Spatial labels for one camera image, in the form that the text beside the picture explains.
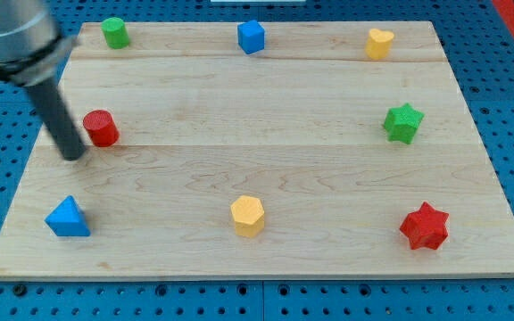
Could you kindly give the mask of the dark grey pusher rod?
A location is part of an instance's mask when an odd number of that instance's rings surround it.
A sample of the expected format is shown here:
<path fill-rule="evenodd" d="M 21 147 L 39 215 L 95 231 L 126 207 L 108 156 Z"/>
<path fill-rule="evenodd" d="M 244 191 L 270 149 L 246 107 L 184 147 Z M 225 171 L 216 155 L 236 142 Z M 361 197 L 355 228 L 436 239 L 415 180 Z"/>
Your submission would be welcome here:
<path fill-rule="evenodd" d="M 25 91 L 37 115 L 45 124 L 62 158 L 78 160 L 86 151 L 54 78 L 47 78 Z"/>

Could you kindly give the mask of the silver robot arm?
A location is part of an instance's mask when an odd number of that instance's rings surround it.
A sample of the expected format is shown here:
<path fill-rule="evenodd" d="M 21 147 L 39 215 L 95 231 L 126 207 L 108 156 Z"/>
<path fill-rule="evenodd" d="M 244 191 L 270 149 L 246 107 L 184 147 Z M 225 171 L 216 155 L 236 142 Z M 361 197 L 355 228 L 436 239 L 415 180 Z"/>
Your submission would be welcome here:
<path fill-rule="evenodd" d="M 25 89 L 67 161 L 86 151 L 56 81 L 60 62 L 76 45 L 44 2 L 0 0 L 0 82 Z"/>

